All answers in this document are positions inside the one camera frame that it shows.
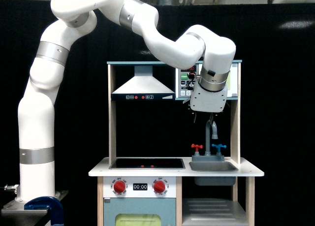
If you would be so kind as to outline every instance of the wooden post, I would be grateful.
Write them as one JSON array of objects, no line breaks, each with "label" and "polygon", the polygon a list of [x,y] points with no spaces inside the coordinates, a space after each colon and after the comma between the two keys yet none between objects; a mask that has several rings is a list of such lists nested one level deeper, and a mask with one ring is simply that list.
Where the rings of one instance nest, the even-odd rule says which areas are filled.
[{"label": "wooden post", "polygon": [[182,177],[176,177],[176,226],[183,224]]},{"label": "wooden post", "polygon": [[97,177],[97,226],[104,226],[103,177]]},{"label": "wooden post", "polygon": [[109,165],[116,159],[116,102],[111,100],[115,89],[115,70],[108,65],[108,130],[109,130]]},{"label": "wooden post", "polygon": [[255,177],[246,177],[246,219],[255,225]]},{"label": "wooden post", "polygon": [[241,163],[241,63],[237,71],[237,100],[231,101],[231,158]]},{"label": "wooden post", "polygon": [[233,201],[238,201],[238,178],[236,177],[235,184],[231,187],[231,198]]}]

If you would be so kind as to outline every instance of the black curtain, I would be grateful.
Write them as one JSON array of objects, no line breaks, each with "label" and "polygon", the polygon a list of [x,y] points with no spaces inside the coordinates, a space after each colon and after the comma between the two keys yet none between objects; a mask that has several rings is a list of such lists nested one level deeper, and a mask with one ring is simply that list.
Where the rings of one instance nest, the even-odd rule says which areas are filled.
[{"label": "black curtain", "polygon": [[[312,191],[314,4],[157,9],[158,30],[172,40],[201,24],[235,42],[235,59],[243,60],[241,156],[265,172],[256,178],[255,224],[304,225]],[[108,156],[107,61],[156,60],[143,53],[140,36],[95,12],[97,27],[73,44],[55,104],[56,190],[70,191],[63,200],[66,225],[96,224],[96,178],[88,172]],[[49,2],[0,0],[0,186],[19,183],[17,107],[40,36],[55,20]],[[119,154],[192,155],[190,144],[203,141],[208,116],[198,114],[194,124],[180,102],[146,105],[118,105]],[[219,137],[229,143],[228,107],[217,119]],[[189,178],[183,188],[187,197],[219,191],[196,188]],[[1,194],[1,205],[13,197]]]}]

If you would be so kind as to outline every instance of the oven door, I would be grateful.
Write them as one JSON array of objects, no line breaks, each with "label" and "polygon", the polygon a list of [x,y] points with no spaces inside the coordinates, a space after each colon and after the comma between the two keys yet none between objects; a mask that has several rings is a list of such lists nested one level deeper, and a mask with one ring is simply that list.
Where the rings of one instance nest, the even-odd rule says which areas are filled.
[{"label": "oven door", "polygon": [[104,226],[175,226],[175,198],[111,198]]}]

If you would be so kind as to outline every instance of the stovetop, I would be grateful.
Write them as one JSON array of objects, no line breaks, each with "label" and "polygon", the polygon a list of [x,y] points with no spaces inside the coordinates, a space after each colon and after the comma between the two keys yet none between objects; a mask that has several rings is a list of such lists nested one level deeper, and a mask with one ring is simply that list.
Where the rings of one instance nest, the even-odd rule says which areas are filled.
[{"label": "stovetop", "polygon": [[149,158],[123,158],[116,161],[109,169],[185,169],[180,158],[149,159]]}]

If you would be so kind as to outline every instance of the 00:00 display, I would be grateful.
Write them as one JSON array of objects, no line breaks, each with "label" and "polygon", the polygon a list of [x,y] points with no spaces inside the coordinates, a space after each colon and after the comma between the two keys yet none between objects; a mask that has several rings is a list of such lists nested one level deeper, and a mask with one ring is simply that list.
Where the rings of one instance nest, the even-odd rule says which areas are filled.
[{"label": "00:00 display", "polygon": [[133,190],[134,191],[146,191],[148,189],[148,184],[146,183],[134,183]]}]

